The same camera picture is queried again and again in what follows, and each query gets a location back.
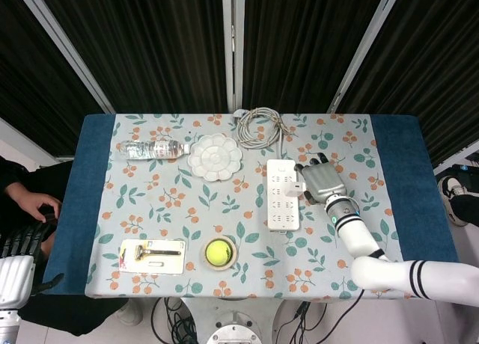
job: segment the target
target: table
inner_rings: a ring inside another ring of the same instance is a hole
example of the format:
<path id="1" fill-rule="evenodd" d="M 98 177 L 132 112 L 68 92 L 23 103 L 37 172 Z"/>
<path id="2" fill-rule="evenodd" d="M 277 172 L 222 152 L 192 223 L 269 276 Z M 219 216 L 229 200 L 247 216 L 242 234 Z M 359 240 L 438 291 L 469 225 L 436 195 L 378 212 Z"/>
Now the table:
<path id="1" fill-rule="evenodd" d="M 336 159 L 337 170 L 354 191 L 350 194 L 363 205 L 363 218 L 392 260 L 457 261 L 414 117 L 286 114 L 283 119 L 293 131 L 284 142 L 284 158 L 307 162 L 322 150 Z M 260 134 L 267 124 L 255 126 Z M 191 176 L 186 158 L 174 163 L 131 165 L 114 156 L 115 144 L 127 138 L 171 136 L 194 142 L 199 135 L 231 135 L 233 129 L 232 116 L 227 114 L 86 117 L 57 243 L 45 274 L 48 279 L 61 271 L 66 277 L 52 292 L 81 294 L 86 283 L 85 291 L 91 296 L 259 296 L 309 301 L 355 297 L 359 291 L 348 269 L 352 258 L 319 206 L 301 201 L 299 232 L 269 233 L 263 225 L 263 166 L 268 158 L 275 158 L 275 145 L 262 151 L 243 150 L 244 168 L 231 180 L 215 183 Z M 145 199 L 151 207 L 142 207 L 140 213 L 124 212 L 115 208 L 121 197 L 121 207 L 140 208 L 131 198 L 139 203 Z M 199 248 L 218 233 L 234 238 L 239 247 L 239 265 L 213 273 L 202 265 Z M 182 275 L 118 273 L 113 265 L 122 238 L 145 235 L 149 239 L 183 238 L 188 242 Z M 403 293 L 366 292 L 365 296 L 402 298 Z"/>

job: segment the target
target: black curtain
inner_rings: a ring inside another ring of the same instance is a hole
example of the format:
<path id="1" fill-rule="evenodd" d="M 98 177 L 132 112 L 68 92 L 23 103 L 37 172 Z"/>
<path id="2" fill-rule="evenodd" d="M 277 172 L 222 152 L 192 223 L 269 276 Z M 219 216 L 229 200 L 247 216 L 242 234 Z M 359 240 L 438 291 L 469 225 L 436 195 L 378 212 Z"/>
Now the black curtain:
<path id="1" fill-rule="evenodd" d="M 222 0 L 45 0 L 117 112 L 226 112 Z"/>
<path id="2" fill-rule="evenodd" d="M 0 0 L 0 117 L 54 156 L 71 156 L 101 112 L 23 0 Z"/>
<path id="3" fill-rule="evenodd" d="M 479 138 L 479 0 L 397 0 L 338 112 L 413 114 L 437 165 Z"/>
<path id="4" fill-rule="evenodd" d="M 380 0 L 245 0 L 243 108 L 326 112 Z"/>

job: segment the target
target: shoe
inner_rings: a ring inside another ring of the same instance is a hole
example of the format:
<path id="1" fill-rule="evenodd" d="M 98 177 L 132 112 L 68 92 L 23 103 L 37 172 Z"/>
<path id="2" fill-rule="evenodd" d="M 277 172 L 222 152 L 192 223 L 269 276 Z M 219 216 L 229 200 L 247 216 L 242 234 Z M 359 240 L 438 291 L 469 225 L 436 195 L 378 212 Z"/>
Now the shoe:
<path id="1" fill-rule="evenodd" d="M 121 309 L 116 311 L 115 315 L 120 322 L 130 327 L 140 324 L 143 320 L 143 311 L 134 299 L 129 299 Z"/>
<path id="2" fill-rule="evenodd" d="M 453 212 L 451 207 L 451 199 L 462 194 L 467 194 L 467 189 L 452 176 L 441 178 L 437 185 L 439 192 L 441 192 L 442 202 L 446 207 L 446 212 L 451 222 L 459 227 L 464 227 L 468 222 L 461 221 Z"/>

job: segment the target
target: white cable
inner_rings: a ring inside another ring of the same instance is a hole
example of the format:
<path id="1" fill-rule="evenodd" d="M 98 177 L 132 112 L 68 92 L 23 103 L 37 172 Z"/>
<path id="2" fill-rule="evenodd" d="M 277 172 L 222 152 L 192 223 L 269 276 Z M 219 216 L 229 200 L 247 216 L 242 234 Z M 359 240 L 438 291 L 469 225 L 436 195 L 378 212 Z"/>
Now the white cable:
<path id="1" fill-rule="evenodd" d="M 249 124 L 256 117 L 264 117 L 271 120 L 274 123 L 271 129 L 271 135 L 264 139 L 259 139 L 257 136 L 253 136 L 249 131 Z M 279 158 L 281 159 L 281 137 L 283 133 L 290 134 L 289 129 L 284 125 L 281 116 L 275 110 L 267 107 L 255 108 L 246 112 L 239 120 L 237 124 L 237 140 L 239 144 L 248 150 L 260 150 L 265 147 L 269 147 L 279 140 Z"/>

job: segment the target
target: black stripe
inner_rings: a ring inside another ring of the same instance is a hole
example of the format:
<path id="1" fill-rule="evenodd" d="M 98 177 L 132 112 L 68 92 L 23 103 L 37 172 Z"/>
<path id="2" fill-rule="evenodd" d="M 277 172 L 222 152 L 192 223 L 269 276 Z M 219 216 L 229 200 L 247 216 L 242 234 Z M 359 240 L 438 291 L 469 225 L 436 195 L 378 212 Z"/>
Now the black stripe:
<path id="1" fill-rule="evenodd" d="M 377 251 L 371 253 L 368 257 L 379 258 L 380 256 L 384 255 L 384 251 L 380 248 Z"/>
<path id="2" fill-rule="evenodd" d="M 357 218 L 360 218 L 356 213 L 354 214 L 351 214 L 351 215 L 345 215 L 341 218 L 339 218 L 336 223 L 335 223 L 335 227 L 339 226 L 341 224 L 342 221 L 345 221 L 347 220 L 348 218 L 351 218 L 351 217 L 357 217 Z"/>
<path id="3" fill-rule="evenodd" d="M 416 287 L 414 286 L 414 280 L 413 274 L 414 274 L 414 267 L 419 262 L 418 260 L 415 260 L 414 263 L 411 265 L 411 269 L 409 270 L 409 283 L 411 284 L 412 291 L 416 295 L 416 297 L 420 298 L 421 296 L 418 294 L 418 291 L 416 290 Z"/>
<path id="4" fill-rule="evenodd" d="M 448 188 L 448 180 L 453 178 L 452 176 L 446 176 L 442 179 L 442 193 L 451 198 L 451 191 Z"/>
<path id="5" fill-rule="evenodd" d="M 429 297 L 426 295 L 426 292 L 424 291 L 424 288 L 422 287 L 422 280 L 421 280 L 421 270 L 422 266 L 425 264 L 425 260 L 421 262 L 421 264 L 418 267 L 418 285 L 419 285 L 419 290 L 421 290 L 422 295 L 426 298 L 429 299 Z"/>
<path id="6" fill-rule="evenodd" d="M 326 212 L 329 211 L 329 209 L 334 206 L 336 203 L 340 202 L 350 202 L 351 200 L 348 200 L 347 198 L 340 198 L 338 200 L 333 200 L 328 206 L 326 206 Z"/>
<path id="7" fill-rule="evenodd" d="M 347 221 L 341 221 L 341 222 L 338 222 L 340 223 L 338 226 L 336 226 L 336 232 L 339 232 L 339 230 L 344 227 L 346 224 L 348 224 L 349 222 L 352 222 L 352 221 L 360 221 L 361 218 L 358 217 L 357 215 L 355 215 L 354 218 L 351 218 L 351 219 L 348 219 Z"/>

